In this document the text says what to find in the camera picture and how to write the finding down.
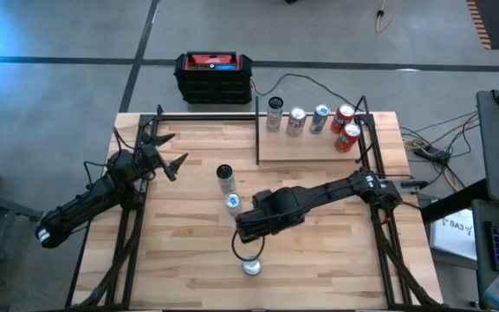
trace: soda can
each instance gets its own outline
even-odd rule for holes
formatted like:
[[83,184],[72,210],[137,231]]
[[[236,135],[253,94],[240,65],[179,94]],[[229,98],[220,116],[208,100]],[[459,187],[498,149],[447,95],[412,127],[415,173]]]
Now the soda can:
[[290,111],[290,116],[288,117],[288,126],[286,127],[286,133],[289,136],[297,137],[303,133],[303,128],[305,127],[306,119],[305,111],[301,107],[294,107]]
[[233,218],[242,212],[242,200],[240,199],[240,196],[234,192],[226,195],[224,198],[224,204]]
[[242,262],[242,270],[245,274],[249,276],[256,276],[261,273],[262,270],[261,260],[256,259],[254,261],[243,261]]
[[357,139],[360,138],[360,134],[360,127],[354,123],[349,123],[340,131],[340,135],[338,136],[338,139],[336,139],[334,146],[338,152],[347,153],[352,149],[352,146]]
[[234,174],[232,174],[232,167],[228,165],[220,165],[217,168],[217,178],[223,194],[228,194],[236,189]]
[[340,107],[338,107],[338,110],[336,111],[336,114],[334,115],[333,123],[331,124],[330,128],[334,133],[340,133],[345,125],[352,122],[354,114],[355,109],[353,109],[351,105],[340,105]]
[[269,99],[269,107],[267,107],[267,129],[269,131],[277,132],[281,128],[282,105],[284,105],[284,101],[278,96]]
[[319,104],[313,112],[313,119],[311,120],[311,125],[309,126],[309,131],[313,134],[319,134],[322,132],[322,128],[327,122],[328,114],[330,113],[330,108],[327,104]]

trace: concrete floor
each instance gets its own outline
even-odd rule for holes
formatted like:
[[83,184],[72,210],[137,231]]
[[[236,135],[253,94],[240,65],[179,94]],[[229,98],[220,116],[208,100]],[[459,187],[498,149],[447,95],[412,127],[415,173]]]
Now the concrete floor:
[[[481,46],[464,0],[403,0],[391,28],[376,36],[373,24],[379,3],[161,0],[145,58],[172,59],[196,49],[235,50],[255,61],[499,65],[499,51]],[[0,55],[133,59],[150,4],[151,0],[0,0]],[[389,1],[387,11],[392,5]],[[87,182],[82,161],[100,162],[106,156],[131,68],[0,63],[0,196],[50,211],[80,192]],[[172,71],[142,66],[128,111],[153,112],[157,104],[168,112],[253,108],[253,103],[188,105],[181,100]],[[288,72],[312,76],[350,101],[365,94],[372,110],[396,111],[400,125],[410,128],[474,111],[476,91],[499,88],[499,73],[474,71],[255,68],[253,78],[263,92]],[[272,95],[280,95],[290,107],[339,103],[297,78],[287,78]],[[423,135],[434,138],[448,128],[433,128]],[[473,153],[451,162],[466,184],[483,178],[478,129],[470,131],[468,139]],[[463,141],[458,141],[456,153],[464,150]],[[411,166],[419,179],[436,175],[428,164]],[[451,189],[440,179],[423,193],[444,197]],[[79,233],[57,249],[43,250],[34,238],[35,226],[16,221],[6,247],[9,258],[0,264],[0,278],[7,281],[0,286],[0,304],[10,304],[13,312],[62,308],[81,247]],[[446,303],[465,307],[476,299],[473,271],[436,266]],[[459,291],[462,286],[470,291]]]

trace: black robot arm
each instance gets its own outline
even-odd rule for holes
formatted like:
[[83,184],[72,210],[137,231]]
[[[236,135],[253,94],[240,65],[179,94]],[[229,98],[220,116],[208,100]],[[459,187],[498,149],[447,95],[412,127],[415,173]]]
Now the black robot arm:
[[380,184],[373,172],[356,171],[347,178],[309,189],[294,186],[258,192],[253,196],[254,209],[237,216],[237,232],[245,244],[268,234],[275,235],[303,223],[311,209],[353,195],[388,211],[402,201],[392,182]]
[[115,153],[106,164],[105,174],[89,185],[88,191],[76,195],[42,219],[36,228],[36,237],[42,246],[55,248],[70,236],[74,228],[116,205],[137,208],[141,203],[141,194],[136,181],[153,179],[158,168],[163,168],[167,178],[174,181],[177,170],[188,154],[167,165],[156,148],[173,136],[174,134],[155,136],[143,133],[140,147],[135,148],[132,153],[127,150]]

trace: black battery box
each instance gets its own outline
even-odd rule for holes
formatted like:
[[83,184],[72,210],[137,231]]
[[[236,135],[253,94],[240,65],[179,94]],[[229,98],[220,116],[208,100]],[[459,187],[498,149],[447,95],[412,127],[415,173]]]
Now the black battery box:
[[236,52],[188,52],[176,60],[174,75],[191,104],[246,104],[251,101],[251,59]]

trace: wooden table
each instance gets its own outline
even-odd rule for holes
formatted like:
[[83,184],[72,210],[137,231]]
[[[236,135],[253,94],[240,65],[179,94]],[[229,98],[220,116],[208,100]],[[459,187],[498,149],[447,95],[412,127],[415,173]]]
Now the wooden table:
[[[409,174],[396,114],[374,115],[386,173]],[[115,123],[131,144],[138,120],[139,114],[119,114]],[[267,237],[262,273],[244,275],[230,250],[234,220],[223,204],[215,174],[219,165],[233,167],[245,211],[251,209],[251,196],[261,190],[319,185],[358,168],[353,161],[262,162],[258,166],[255,128],[254,121],[160,123],[158,134],[176,134],[159,148],[164,158],[176,159],[186,152],[190,156],[177,181],[170,182],[158,172],[149,185],[131,309],[385,308],[369,208],[357,197],[313,209],[305,224]],[[109,153],[116,149],[112,139]],[[416,202],[411,195],[404,200]],[[441,302],[419,211],[401,205],[395,216],[405,264],[429,295]],[[115,207],[91,223],[73,303],[85,299],[110,266],[119,220],[120,208]],[[237,248],[250,255],[258,244]],[[402,302],[393,266],[391,273],[396,302]]]

